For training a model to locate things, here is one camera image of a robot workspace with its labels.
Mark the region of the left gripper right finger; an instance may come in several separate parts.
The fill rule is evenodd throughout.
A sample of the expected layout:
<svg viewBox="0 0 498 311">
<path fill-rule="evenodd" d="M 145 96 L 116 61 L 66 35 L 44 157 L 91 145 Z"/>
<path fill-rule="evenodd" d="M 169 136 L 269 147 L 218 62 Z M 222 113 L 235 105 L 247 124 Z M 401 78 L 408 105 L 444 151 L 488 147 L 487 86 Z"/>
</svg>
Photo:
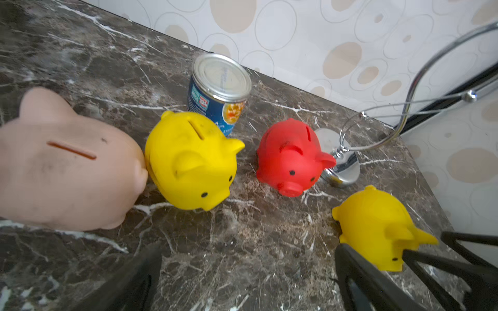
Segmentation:
<svg viewBox="0 0 498 311">
<path fill-rule="evenodd" d="M 346 310 L 424 310 L 347 244 L 335 250 L 335 269 Z"/>
</svg>

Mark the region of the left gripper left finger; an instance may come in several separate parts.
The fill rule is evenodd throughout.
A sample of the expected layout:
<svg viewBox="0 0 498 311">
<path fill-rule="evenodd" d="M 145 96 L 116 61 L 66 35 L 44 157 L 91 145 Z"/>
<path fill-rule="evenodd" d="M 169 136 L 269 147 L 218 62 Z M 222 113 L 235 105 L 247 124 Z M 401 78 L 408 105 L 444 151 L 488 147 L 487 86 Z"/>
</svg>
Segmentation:
<svg viewBox="0 0 498 311">
<path fill-rule="evenodd" d="M 73 309 L 150 310 L 161 266 L 161 247 L 159 244 L 152 244 Z"/>
</svg>

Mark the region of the yellow piggy bank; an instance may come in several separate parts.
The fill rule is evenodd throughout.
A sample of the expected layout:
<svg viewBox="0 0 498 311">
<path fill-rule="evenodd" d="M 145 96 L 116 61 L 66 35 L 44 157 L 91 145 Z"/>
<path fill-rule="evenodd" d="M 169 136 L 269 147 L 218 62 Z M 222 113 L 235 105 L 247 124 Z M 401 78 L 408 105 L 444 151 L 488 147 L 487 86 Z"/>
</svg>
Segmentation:
<svg viewBox="0 0 498 311">
<path fill-rule="evenodd" d="M 438 239 L 417 228 L 405 206 L 393 195 L 368 185 L 332 209 L 340 224 L 339 240 L 348 244 L 377 269 L 403 270 L 403 251 Z"/>
<path fill-rule="evenodd" d="M 229 197 L 244 148 L 201 114 L 165 111 L 147 139 L 145 163 L 171 205 L 209 211 Z"/>
</svg>

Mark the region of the red piggy bank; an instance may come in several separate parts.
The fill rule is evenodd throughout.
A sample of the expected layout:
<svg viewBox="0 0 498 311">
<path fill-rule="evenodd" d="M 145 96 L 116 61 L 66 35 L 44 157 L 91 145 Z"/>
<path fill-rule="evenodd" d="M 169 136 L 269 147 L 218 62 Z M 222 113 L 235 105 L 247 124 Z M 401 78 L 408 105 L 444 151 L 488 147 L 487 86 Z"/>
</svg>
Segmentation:
<svg viewBox="0 0 498 311">
<path fill-rule="evenodd" d="M 316 133 L 295 119 L 272 125 L 257 150 L 257 179 L 281 195 L 297 197 L 311 188 L 336 159 L 323 152 Z"/>
</svg>

